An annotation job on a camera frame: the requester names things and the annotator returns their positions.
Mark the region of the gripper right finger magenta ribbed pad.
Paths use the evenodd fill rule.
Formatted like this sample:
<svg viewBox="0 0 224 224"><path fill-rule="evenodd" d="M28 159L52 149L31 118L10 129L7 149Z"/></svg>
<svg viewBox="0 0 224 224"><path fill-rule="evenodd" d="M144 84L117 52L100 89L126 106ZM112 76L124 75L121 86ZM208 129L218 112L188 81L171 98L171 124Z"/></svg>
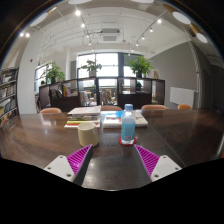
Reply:
<svg viewBox="0 0 224 224"><path fill-rule="evenodd" d="M135 145L135 149L152 182L181 170L181 167L167 155L158 156L139 145Z"/></svg>

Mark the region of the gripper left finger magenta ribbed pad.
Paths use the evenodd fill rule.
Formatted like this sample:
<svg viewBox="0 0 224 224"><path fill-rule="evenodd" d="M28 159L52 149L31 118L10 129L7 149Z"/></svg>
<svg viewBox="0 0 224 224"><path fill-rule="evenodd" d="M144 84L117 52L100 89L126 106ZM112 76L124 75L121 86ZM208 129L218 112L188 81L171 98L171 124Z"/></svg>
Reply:
<svg viewBox="0 0 224 224"><path fill-rule="evenodd" d="M90 144L69 156L59 155L44 170L81 186L92 156L93 145Z"/></svg>

